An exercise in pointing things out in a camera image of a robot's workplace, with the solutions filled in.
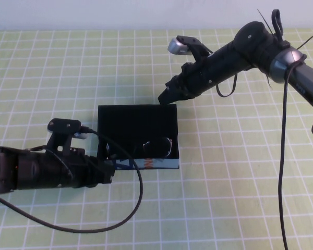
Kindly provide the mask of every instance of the black bracket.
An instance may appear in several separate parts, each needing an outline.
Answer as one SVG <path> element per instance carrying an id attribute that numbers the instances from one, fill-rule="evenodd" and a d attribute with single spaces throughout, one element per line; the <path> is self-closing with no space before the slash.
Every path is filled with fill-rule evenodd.
<path id="1" fill-rule="evenodd" d="M 63 147 L 63 156 L 69 156 L 71 150 L 72 138 L 76 133 L 79 133 L 81 129 L 81 122 L 78 120 L 68 119 L 52 119 L 48 125 L 47 130 L 52 133 L 46 147 L 52 150 L 54 153 L 58 152 L 58 147 Z"/>
<path id="2" fill-rule="evenodd" d="M 178 35 L 176 39 L 184 45 L 187 45 L 195 61 L 200 61 L 203 57 L 207 57 L 212 53 L 204 44 L 197 38 L 190 36 Z"/>

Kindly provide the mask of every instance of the black box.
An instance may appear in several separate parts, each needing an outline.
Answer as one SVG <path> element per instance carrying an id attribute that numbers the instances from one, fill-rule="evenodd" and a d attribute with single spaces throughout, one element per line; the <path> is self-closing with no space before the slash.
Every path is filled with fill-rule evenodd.
<path id="1" fill-rule="evenodd" d="M 101 105 L 98 132 L 128 151 L 140 169 L 179 168 L 177 107 L 170 105 Z M 121 151 L 99 140 L 98 159 L 116 169 L 133 169 Z"/>

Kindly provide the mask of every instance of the cardboard box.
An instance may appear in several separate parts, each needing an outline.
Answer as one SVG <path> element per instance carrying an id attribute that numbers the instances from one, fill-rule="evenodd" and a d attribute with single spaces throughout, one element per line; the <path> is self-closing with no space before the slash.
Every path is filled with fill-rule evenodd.
<path id="1" fill-rule="evenodd" d="M 170 105 L 101 105 L 98 132 L 128 151 L 140 169 L 179 168 L 177 107 Z M 98 159 L 116 170 L 133 169 L 128 157 L 100 138 Z"/>

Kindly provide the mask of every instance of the eyeglasses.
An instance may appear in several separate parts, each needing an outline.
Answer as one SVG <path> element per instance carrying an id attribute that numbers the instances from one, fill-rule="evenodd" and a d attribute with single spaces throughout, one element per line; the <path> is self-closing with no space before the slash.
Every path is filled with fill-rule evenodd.
<path id="1" fill-rule="evenodd" d="M 121 145 L 133 158 L 167 158 L 172 152 L 173 141 L 167 137 L 151 139 L 142 143 L 123 143 Z M 107 156 L 110 159 L 127 158 L 111 144 L 106 145 Z"/>

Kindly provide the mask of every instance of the cutting mat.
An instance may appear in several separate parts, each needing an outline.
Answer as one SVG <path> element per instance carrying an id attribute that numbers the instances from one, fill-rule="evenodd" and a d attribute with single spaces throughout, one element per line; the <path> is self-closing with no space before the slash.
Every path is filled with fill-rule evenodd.
<path id="1" fill-rule="evenodd" d="M 167 52 L 178 34 L 215 51 L 236 30 L 0 32 L 0 145 L 26 148 L 49 139 L 52 118 L 97 128 L 104 104 L 157 104 L 165 82 L 193 61 Z M 285 31 L 299 46 L 313 29 Z M 313 67 L 313 40 L 302 48 Z M 220 85 L 231 90 L 233 79 Z M 178 102 L 179 170 L 143 171 L 137 214 L 108 233 L 53 231 L 0 204 L 0 249 L 282 249 L 278 216 L 283 85 L 258 70 L 239 74 L 235 93 L 215 89 Z M 313 249 L 313 109 L 288 93 L 283 181 L 290 249 Z M 75 140 L 95 155 L 97 139 Z M 93 189 L 16 191 L 3 198 L 48 222 L 71 228 L 109 226 L 138 197 L 133 171 Z"/>

